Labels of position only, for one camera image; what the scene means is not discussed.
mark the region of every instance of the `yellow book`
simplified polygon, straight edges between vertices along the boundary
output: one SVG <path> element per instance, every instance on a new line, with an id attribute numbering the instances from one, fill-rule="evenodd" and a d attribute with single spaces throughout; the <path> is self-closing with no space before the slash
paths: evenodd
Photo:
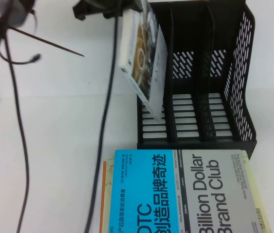
<path id="1" fill-rule="evenodd" d="M 260 226 L 261 226 L 261 229 L 262 229 L 262 233 L 271 233 L 271 228 L 270 228 L 270 225 L 269 225 L 267 214 L 265 212 L 265 209 L 264 209 L 261 197 L 260 197 L 260 193 L 259 193 L 256 181 L 255 181 L 255 177 L 254 177 L 252 168 L 250 166 L 250 162 L 249 162 L 247 153 L 244 150 L 242 151 L 242 153 L 243 153 L 245 169 L 246 169 L 246 172 L 247 172 L 250 189 L 252 190 L 254 202 L 255 202 L 255 205 L 256 205 L 256 210 L 257 210 L 258 218 L 259 218 L 259 221 L 260 221 Z"/>

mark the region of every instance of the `book in organizer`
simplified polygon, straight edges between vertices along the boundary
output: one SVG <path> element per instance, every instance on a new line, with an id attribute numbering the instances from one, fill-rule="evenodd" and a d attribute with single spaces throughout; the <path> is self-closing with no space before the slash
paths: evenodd
<path id="1" fill-rule="evenodd" d="M 125 10 L 119 67 L 152 117 L 160 120 L 164 96 L 167 47 L 147 0 L 143 12 Z"/>
<path id="2" fill-rule="evenodd" d="M 245 151 L 118 150 L 108 163 L 101 233 L 271 233 Z"/>

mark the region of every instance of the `black cable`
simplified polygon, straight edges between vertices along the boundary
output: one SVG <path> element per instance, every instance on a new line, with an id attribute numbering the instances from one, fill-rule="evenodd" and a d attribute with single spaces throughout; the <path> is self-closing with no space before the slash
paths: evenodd
<path id="1" fill-rule="evenodd" d="M 34 34 L 35 34 L 36 30 L 38 28 L 38 17 L 36 16 L 34 9 L 31 9 L 31 11 L 29 13 L 34 16 Z"/>
<path id="2" fill-rule="evenodd" d="M 23 205 L 22 205 L 22 208 L 21 208 L 21 213 L 20 213 L 20 217 L 19 217 L 19 221 L 18 221 L 17 233 L 19 233 L 20 228 L 21 228 L 21 224 L 22 224 L 22 220 L 24 218 L 24 213 L 25 213 L 25 208 L 26 208 L 28 193 L 29 193 L 29 162 L 28 162 L 26 138 L 25 138 L 25 133 L 24 133 L 24 129 L 23 129 L 23 126 L 22 126 L 21 116 L 20 116 L 17 83 L 16 83 L 16 78 L 15 78 L 15 73 L 14 73 L 12 58 L 11 58 L 11 54 L 10 54 L 10 48 L 9 48 L 7 35 L 5 35 L 4 42 L 5 42 L 7 59 L 8 59 L 9 65 L 10 65 L 11 76 L 12 76 L 12 81 L 13 81 L 17 119 L 18 119 L 19 130 L 20 130 L 21 140 L 22 140 L 23 149 L 24 149 L 25 165 L 26 165 L 26 191 L 25 191 L 24 202 L 23 202 Z"/>
<path id="3" fill-rule="evenodd" d="M 38 60 L 40 60 L 41 54 L 40 54 L 40 53 L 36 54 L 35 56 L 32 57 L 31 60 L 29 60 L 29 61 L 27 61 L 27 62 L 14 62 L 14 61 L 10 61 L 9 59 L 5 58 L 1 52 L 0 52 L 0 57 L 1 57 L 4 61 L 6 61 L 6 62 L 8 62 L 8 63 L 12 63 L 13 65 L 27 65 L 27 64 L 30 64 L 30 63 L 35 63 L 35 62 L 37 62 Z"/>
<path id="4" fill-rule="evenodd" d="M 119 15 L 120 15 L 120 11 L 121 11 L 121 5 L 122 5 L 122 0 L 119 0 L 116 17 L 115 17 L 115 24 L 114 24 L 114 42 L 113 42 L 114 44 L 113 44 L 113 55 L 112 55 L 112 65 L 111 65 L 111 71 L 110 71 L 110 80 L 109 80 L 106 103 L 104 106 L 102 125 L 101 125 L 100 135 L 99 135 L 99 145 L 98 145 L 98 154 L 97 154 L 97 163 L 96 163 L 93 191 L 92 191 L 92 197 L 90 200 L 90 207 L 89 207 L 86 227 L 85 227 L 85 231 L 84 231 L 85 233 L 89 233 L 90 225 L 91 225 L 93 214 L 94 214 L 96 192 L 97 192 L 97 185 L 98 185 L 98 175 L 99 175 L 99 170 L 100 170 L 100 163 L 102 160 L 103 132 L 104 132 L 104 126 L 105 126 L 105 122 L 106 122 L 106 118 L 107 118 L 107 114 L 108 114 L 108 108 L 109 108 L 111 90 L 112 90 L 112 83 L 113 83 L 113 76 L 114 76 L 114 68 L 115 68 L 115 63 L 116 63 L 118 24 L 119 24 Z"/>

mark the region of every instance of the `black file organizer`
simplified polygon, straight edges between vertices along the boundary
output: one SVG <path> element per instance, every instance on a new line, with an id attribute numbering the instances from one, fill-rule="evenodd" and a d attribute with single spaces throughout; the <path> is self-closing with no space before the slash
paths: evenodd
<path id="1" fill-rule="evenodd" d="M 244 1 L 152 3 L 168 46 L 162 121 L 137 101 L 138 149 L 240 149 L 256 131 L 245 101 L 255 18 Z"/>

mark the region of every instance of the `stack of books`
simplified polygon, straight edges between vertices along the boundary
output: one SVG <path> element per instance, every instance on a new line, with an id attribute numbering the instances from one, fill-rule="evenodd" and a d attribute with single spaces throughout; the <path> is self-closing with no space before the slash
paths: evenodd
<path id="1" fill-rule="evenodd" d="M 103 166 L 101 233 L 271 233 L 241 150 L 118 150 Z"/>

